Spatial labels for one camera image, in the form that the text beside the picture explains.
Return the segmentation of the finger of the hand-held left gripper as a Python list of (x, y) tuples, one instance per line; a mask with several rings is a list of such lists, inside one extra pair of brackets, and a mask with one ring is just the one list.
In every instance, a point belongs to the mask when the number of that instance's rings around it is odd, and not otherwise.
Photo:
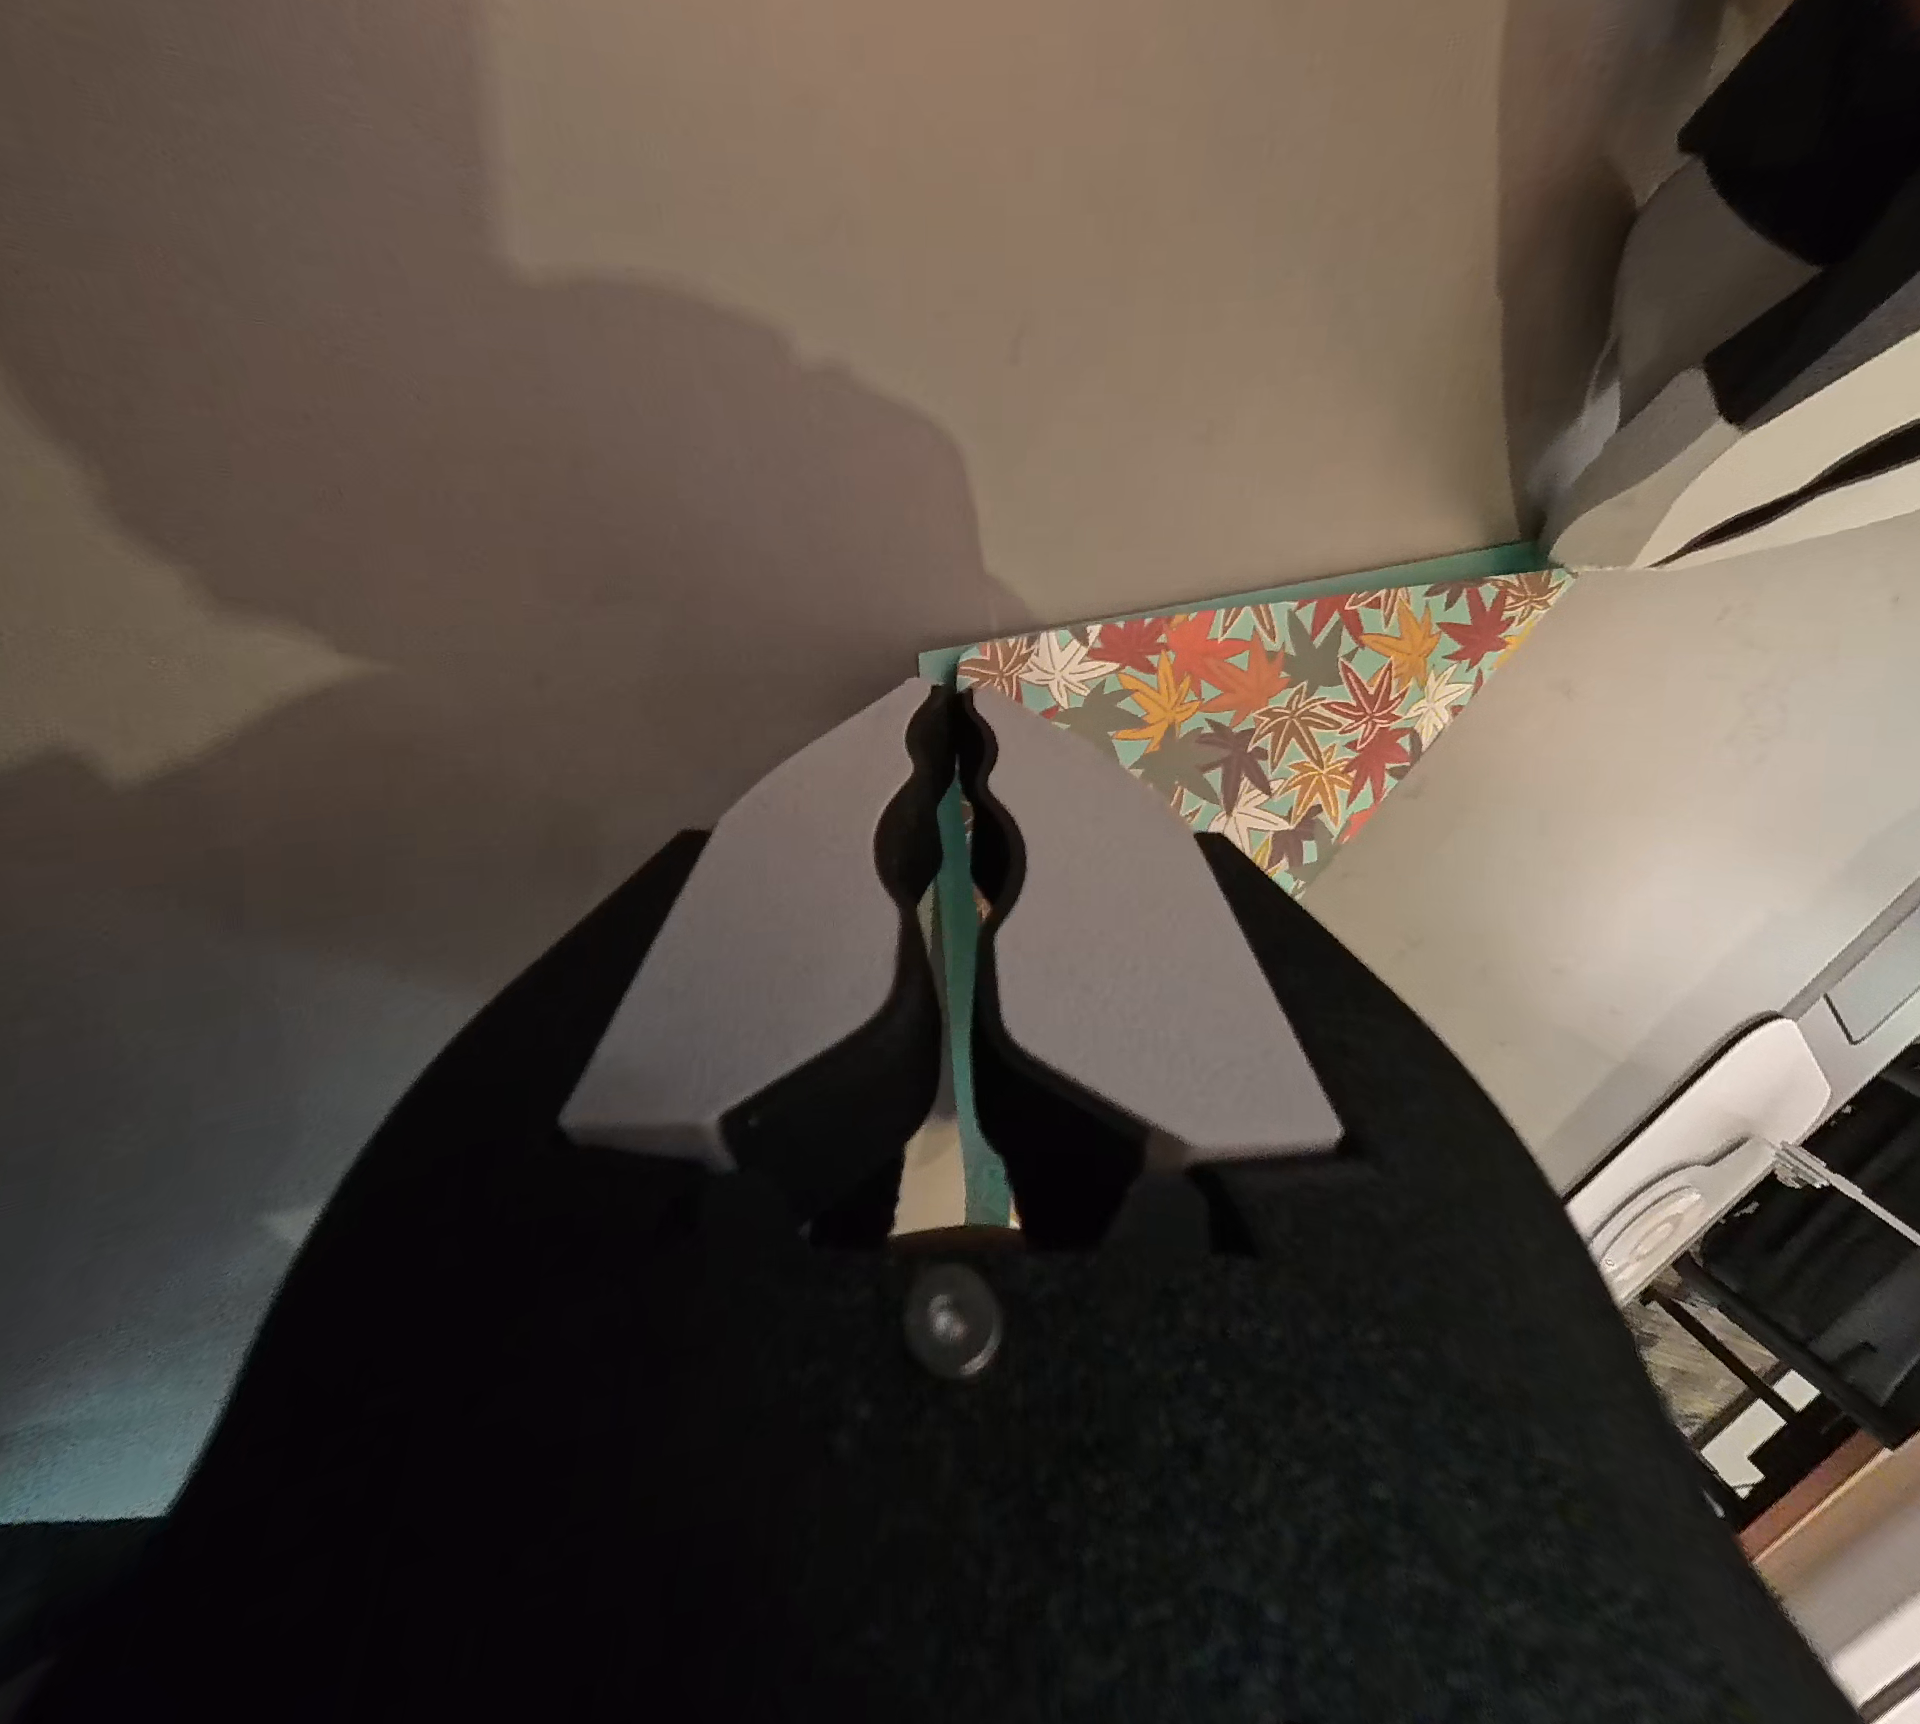
[(1919, 453), (1854, 450), (1805, 477), (1712, 469), (1663, 515), (1636, 566), (1694, 569), (1914, 513)]
[(1541, 466), (1549, 555), (1642, 555), (1715, 469), (1807, 477), (1848, 453), (1919, 455), (1919, 279), (1746, 421), (1720, 414), (1712, 347), (1812, 277), (1689, 163), (1640, 211), (1583, 420)]

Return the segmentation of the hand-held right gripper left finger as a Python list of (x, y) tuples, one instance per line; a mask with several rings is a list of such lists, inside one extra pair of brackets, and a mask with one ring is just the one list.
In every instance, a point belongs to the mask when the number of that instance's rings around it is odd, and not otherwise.
[(805, 1228), (873, 1214), (942, 1090), (921, 910), (952, 779), (938, 681), (902, 681), (763, 775), (699, 841), (564, 1135), (748, 1176)]

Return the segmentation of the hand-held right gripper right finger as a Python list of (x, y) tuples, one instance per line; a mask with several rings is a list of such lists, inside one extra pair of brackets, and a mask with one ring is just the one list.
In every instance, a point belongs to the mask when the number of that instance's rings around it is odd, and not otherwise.
[(972, 1108), (1031, 1252), (1129, 1207), (1213, 1242), (1205, 1184), (1332, 1159), (1343, 1119), (1202, 837), (1123, 763), (995, 689), (954, 710), (978, 922)]

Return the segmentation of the leaf-patterned origami paper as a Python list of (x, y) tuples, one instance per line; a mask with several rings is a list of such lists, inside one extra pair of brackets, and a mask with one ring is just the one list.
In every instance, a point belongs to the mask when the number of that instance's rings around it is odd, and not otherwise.
[[(1385, 799), (1570, 592), (1531, 550), (1371, 574), (1332, 592), (1231, 597), (1152, 615), (1071, 621), (931, 662), (960, 699), (995, 692), (1109, 754), (1199, 833), (1236, 913), (1240, 883), (1304, 896)], [(974, 812), (941, 812), (934, 916), (952, 1010), (952, 1074), (972, 1223), (1021, 1223), (978, 1123), (966, 1007), (980, 919)]]

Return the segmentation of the white plastic stand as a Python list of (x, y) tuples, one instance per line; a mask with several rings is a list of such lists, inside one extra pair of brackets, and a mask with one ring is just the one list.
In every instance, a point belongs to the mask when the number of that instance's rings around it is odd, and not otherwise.
[(1833, 1110), (1800, 1023), (1755, 1023), (1564, 1197), (1611, 1300), (1629, 1306)]

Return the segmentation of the black metal frame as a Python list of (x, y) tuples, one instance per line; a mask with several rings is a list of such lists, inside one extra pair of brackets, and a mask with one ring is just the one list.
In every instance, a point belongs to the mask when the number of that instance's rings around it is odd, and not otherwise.
[(1919, 1428), (1919, 1047), (1626, 1306), (1655, 1387), (1740, 1519), (1865, 1436)]

